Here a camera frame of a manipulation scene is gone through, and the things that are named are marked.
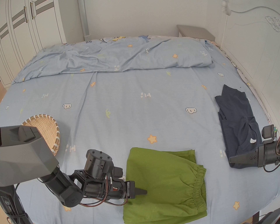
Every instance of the bed headboard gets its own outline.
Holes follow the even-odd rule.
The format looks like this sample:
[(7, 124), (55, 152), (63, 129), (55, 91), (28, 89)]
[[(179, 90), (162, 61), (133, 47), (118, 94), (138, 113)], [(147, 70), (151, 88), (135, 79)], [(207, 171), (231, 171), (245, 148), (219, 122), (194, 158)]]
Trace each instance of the bed headboard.
[(280, 0), (223, 0), (216, 43), (280, 129)]

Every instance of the bed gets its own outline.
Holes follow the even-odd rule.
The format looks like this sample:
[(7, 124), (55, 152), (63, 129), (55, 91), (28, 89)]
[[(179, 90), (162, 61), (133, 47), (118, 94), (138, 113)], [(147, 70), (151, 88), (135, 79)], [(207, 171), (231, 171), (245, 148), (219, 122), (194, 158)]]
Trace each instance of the bed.
[[(269, 12), (271, 17), (279, 17), (280, 10), (258, 3), (252, 8), (243, 7), (241, 14), (252, 20), (249, 23), (264, 23), (259, 28), (272, 29), (271, 35), (279, 37), (277, 27), (263, 16)], [(255, 167), (230, 168), (214, 98), (221, 95), (224, 84), (245, 92), (260, 129), (269, 122), (278, 125), (279, 98), (269, 98), (262, 104), (262, 89), (255, 87), (258, 82), (254, 78), (249, 79), (252, 73), (246, 66), (253, 68), (253, 59), (267, 54), (256, 51), (249, 61), (239, 54), (237, 46), (247, 47), (245, 53), (264, 40), (251, 38), (253, 43), (249, 45), (233, 39), (234, 33), (244, 31), (244, 24), (234, 25), (240, 13), (234, 12), (237, 6), (242, 8), (241, 4), (227, 6), (232, 13), (223, 14), (223, 35), (217, 39), (233, 63), (219, 47), (203, 39), (141, 36), (56, 45), (40, 51), (15, 78), (0, 104), (0, 126), (19, 125), (39, 114), (54, 117), (60, 128), (56, 158), (67, 174), (83, 169), (88, 149), (109, 154), (124, 175), (132, 147), (194, 149), (197, 163), (207, 169), (208, 215), (193, 223), (241, 223), (278, 195), (279, 170), (267, 174)], [(251, 14), (255, 10), (262, 13), (258, 18)], [(230, 33), (232, 26), (237, 30)], [(279, 47), (271, 56), (279, 61)], [(270, 76), (276, 75), (273, 72), (277, 66), (279, 63), (274, 63)], [(279, 83), (279, 75), (272, 80), (272, 85)], [(148, 140), (150, 136), (156, 141)], [(21, 183), (17, 193), (35, 224), (123, 224), (122, 207), (102, 204), (96, 208), (67, 208), (37, 180)]]

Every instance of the woven basket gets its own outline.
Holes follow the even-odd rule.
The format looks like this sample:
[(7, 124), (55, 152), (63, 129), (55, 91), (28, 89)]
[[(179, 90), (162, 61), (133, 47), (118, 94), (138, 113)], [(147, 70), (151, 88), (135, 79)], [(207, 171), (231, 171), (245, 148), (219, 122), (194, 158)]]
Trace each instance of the woven basket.
[(28, 118), (21, 125), (36, 127), (50, 150), (56, 155), (60, 143), (60, 132), (57, 122), (47, 114), (38, 114)]

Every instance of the green shorts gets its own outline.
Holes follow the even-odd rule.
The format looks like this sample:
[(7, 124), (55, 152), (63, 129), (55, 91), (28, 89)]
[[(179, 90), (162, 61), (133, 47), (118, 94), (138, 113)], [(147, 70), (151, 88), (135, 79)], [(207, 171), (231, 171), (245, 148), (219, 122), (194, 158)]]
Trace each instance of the green shorts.
[(147, 190), (123, 208), (126, 224), (184, 224), (207, 215), (206, 169), (197, 165), (195, 151), (163, 152), (132, 148), (126, 180)]

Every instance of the door handle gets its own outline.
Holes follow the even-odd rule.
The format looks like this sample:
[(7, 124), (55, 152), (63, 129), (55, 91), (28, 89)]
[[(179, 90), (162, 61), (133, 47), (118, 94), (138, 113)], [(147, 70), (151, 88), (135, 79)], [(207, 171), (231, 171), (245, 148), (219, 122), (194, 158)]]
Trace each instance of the door handle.
[(33, 4), (33, 2), (30, 2), (30, 11), (31, 11), (31, 17), (32, 17), (32, 19), (34, 19), (35, 17), (33, 16), (32, 4)]
[(28, 19), (27, 19), (27, 17), (26, 17), (26, 12), (25, 12), (25, 9), (26, 9), (26, 7), (24, 6), (24, 7), (23, 7), (24, 20), (25, 20), (25, 22), (26, 22), (26, 23), (28, 23)]

